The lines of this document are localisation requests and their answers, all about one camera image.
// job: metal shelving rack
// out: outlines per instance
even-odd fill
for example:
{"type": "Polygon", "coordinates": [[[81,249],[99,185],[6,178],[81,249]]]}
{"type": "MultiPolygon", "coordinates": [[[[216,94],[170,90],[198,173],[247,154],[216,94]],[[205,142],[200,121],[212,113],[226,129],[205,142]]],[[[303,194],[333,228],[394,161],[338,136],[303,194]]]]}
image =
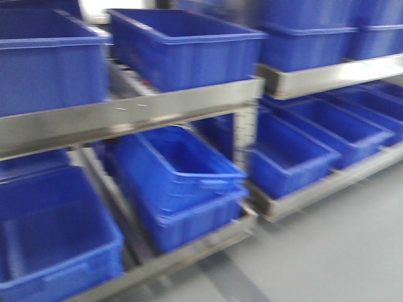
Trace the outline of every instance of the metal shelving rack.
{"type": "Polygon", "coordinates": [[[255,139],[257,100],[264,80],[254,77],[182,91],[161,93],[127,66],[109,62],[111,99],[85,106],[0,118],[0,160],[72,147],[76,164],[83,165],[111,209],[125,236],[126,273],[68,301],[111,301],[125,291],[157,280],[249,237],[258,216],[242,205],[238,220],[167,254],[149,242],[113,179],[92,148],[84,144],[173,123],[186,123],[234,113],[234,158],[244,167],[242,151],[255,139]]]}
{"type": "MultiPolygon", "coordinates": [[[[403,53],[295,72],[281,72],[259,64],[257,75],[266,79],[266,93],[282,100],[378,79],[403,86],[403,53]]],[[[351,167],[334,171],[330,176],[280,199],[270,198],[249,182],[250,202],[266,220],[276,222],[401,160],[403,143],[384,148],[351,167]]]]}

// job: metal shelf rail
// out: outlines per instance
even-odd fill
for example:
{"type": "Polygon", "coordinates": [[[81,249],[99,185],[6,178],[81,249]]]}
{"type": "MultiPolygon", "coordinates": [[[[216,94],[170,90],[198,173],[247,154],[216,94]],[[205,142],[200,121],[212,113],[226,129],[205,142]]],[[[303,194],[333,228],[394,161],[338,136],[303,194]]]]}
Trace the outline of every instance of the metal shelf rail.
{"type": "MultiPolygon", "coordinates": [[[[120,85],[120,90],[126,89],[126,96],[127,93],[137,96],[0,118],[0,160],[241,111],[245,112],[236,120],[247,138],[237,141],[236,147],[241,149],[253,142],[256,124],[253,113],[263,91],[263,79],[167,93],[146,87],[139,93],[134,92],[133,87],[146,85],[134,78],[128,79],[122,70],[116,70],[116,66],[110,68],[111,83],[120,85]]],[[[242,165],[243,153],[237,154],[242,165]]]]}
{"type": "Polygon", "coordinates": [[[258,76],[267,80],[268,94],[276,99],[291,99],[401,74],[403,53],[294,72],[281,72],[259,64],[257,71],[258,76]]]}
{"type": "Polygon", "coordinates": [[[251,202],[263,217],[276,222],[288,215],[302,210],[358,181],[403,160],[403,143],[384,148],[379,153],[362,160],[344,170],[334,171],[330,176],[291,193],[280,199],[271,199],[252,183],[247,187],[251,192],[251,202]]]}
{"type": "Polygon", "coordinates": [[[112,178],[105,174],[93,150],[76,147],[76,155],[114,214],[125,235],[128,249],[138,265],[129,269],[122,277],[78,294],[67,302],[113,301],[117,296],[124,295],[137,286],[158,280],[163,275],[174,273],[244,240],[252,235],[256,227],[257,214],[243,205],[242,215],[238,220],[173,252],[159,255],[147,243],[136,218],[131,215],[132,211],[128,210],[127,201],[112,178]]]}

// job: floor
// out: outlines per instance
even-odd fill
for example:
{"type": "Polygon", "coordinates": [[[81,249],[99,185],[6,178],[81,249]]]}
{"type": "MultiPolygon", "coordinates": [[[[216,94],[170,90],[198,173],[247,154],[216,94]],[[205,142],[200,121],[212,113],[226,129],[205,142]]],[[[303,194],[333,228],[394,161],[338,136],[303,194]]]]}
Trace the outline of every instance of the floor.
{"type": "Polygon", "coordinates": [[[403,301],[403,162],[116,302],[403,301]]]}

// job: tilted blue bin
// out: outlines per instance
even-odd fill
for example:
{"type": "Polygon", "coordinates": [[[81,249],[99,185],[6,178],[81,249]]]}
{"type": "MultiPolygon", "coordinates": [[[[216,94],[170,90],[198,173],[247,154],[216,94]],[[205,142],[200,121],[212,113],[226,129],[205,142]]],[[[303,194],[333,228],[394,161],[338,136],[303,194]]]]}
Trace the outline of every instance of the tilted blue bin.
{"type": "Polygon", "coordinates": [[[275,111],[287,122],[341,154],[343,169],[378,152],[393,133],[318,99],[275,111]]]}
{"type": "Polygon", "coordinates": [[[296,30],[349,27],[357,0],[262,0],[263,19],[296,30]]]}
{"type": "Polygon", "coordinates": [[[0,0],[0,8],[55,8],[82,18],[79,0],[0,0]]]}
{"type": "Polygon", "coordinates": [[[172,9],[112,9],[113,54],[161,91],[254,74],[266,34],[172,9]]]}
{"type": "Polygon", "coordinates": [[[104,100],[109,41],[63,11],[0,9],[0,117],[104,100]]]}
{"type": "Polygon", "coordinates": [[[354,34],[347,56],[354,60],[403,52],[403,24],[361,26],[354,34]]]}
{"type": "Polygon", "coordinates": [[[56,302],[122,274],[123,237],[79,167],[0,184],[0,299],[56,302]]]}
{"type": "Polygon", "coordinates": [[[360,87],[382,92],[390,96],[395,96],[400,100],[403,100],[403,87],[399,85],[390,84],[384,81],[374,81],[362,84],[360,87]]]}
{"type": "Polygon", "coordinates": [[[0,181],[69,165],[65,149],[0,161],[0,181]]]}
{"type": "Polygon", "coordinates": [[[237,187],[225,195],[169,216],[155,213],[150,207],[151,201],[141,194],[134,193],[128,198],[156,247],[161,252],[170,252],[237,219],[240,203],[246,196],[247,190],[237,187]]]}
{"type": "Polygon", "coordinates": [[[280,198],[330,174],[340,155],[271,113],[259,115],[248,156],[251,180],[280,198]]]}
{"type": "Polygon", "coordinates": [[[379,92],[347,88],[329,93],[328,100],[393,132],[385,144],[403,141],[403,103],[379,92]]]}
{"type": "Polygon", "coordinates": [[[296,30],[273,23],[262,27],[264,40],[260,62],[285,72],[343,62],[356,28],[296,30]]]}
{"type": "Polygon", "coordinates": [[[355,23],[358,25],[403,24],[403,1],[401,0],[354,0],[355,23]]]}
{"type": "Polygon", "coordinates": [[[113,160],[117,178],[128,175],[156,213],[174,213],[231,192],[246,176],[180,126],[121,137],[113,160]]]}

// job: blue storage crate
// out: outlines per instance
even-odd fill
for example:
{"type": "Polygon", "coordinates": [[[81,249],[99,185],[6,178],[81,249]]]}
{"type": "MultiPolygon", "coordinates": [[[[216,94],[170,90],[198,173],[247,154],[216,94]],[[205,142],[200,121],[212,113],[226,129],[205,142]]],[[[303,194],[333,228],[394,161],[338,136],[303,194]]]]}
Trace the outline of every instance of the blue storage crate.
{"type": "Polygon", "coordinates": [[[237,219],[240,203],[246,196],[247,190],[239,186],[232,192],[169,216],[154,213],[151,200],[141,194],[131,195],[130,201],[156,247],[161,252],[170,252],[237,219]]]}
{"type": "Polygon", "coordinates": [[[356,113],[393,132],[385,144],[403,141],[403,103],[395,98],[364,89],[343,89],[329,94],[334,104],[356,113]]]}
{"type": "Polygon", "coordinates": [[[123,237],[79,167],[0,185],[0,299],[56,302],[122,273],[123,237]]]}
{"type": "Polygon", "coordinates": [[[378,152],[393,133],[348,111],[312,99],[275,111],[276,115],[341,154],[343,169],[378,152]]]}
{"type": "Polygon", "coordinates": [[[358,25],[395,25],[403,23],[402,0],[355,0],[358,25]]]}
{"type": "Polygon", "coordinates": [[[403,52],[403,24],[361,26],[351,41],[347,56],[354,60],[403,52]]]}
{"type": "Polygon", "coordinates": [[[306,30],[351,26],[357,0],[262,1],[265,22],[306,30]]]}
{"type": "Polygon", "coordinates": [[[270,113],[259,115],[256,145],[249,151],[251,180],[280,198],[330,174],[340,155],[270,113]]]}
{"type": "Polygon", "coordinates": [[[55,8],[82,18],[79,0],[0,0],[0,8],[55,8]]]}
{"type": "Polygon", "coordinates": [[[116,175],[128,175],[158,213],[174,213],[231,192],[245,173],[180,126],[121,137],[116,175]]]}
{"type": "Polygon", "coordinates": [[[113,9],[113,54],[161,91],[248,79],[266,34],[172,9],[113,9]]]}
{"type": "Polygon", "coordinates": [[[295,30],[266,23],[260,61],[290,72],[343,62],[356,28],[295,30]]]}
{"type": "Polygon", "coordinates": [[[0,181],[69,165],[65,149],[0,161],[0,181]]]}
{"type": "Polygon", "coordinates": [[[398,99],[403,100],[403,87],[399,85],[390,84],[384,81],[374,81],[362,84],[361,87],[382,92],[390,96],[395,96],[398,99]]]}
{"type": "Polygon", "coordinates": [[[108,41],[62,11],[0,9],[0,117],[104,100],[108,41]]]}

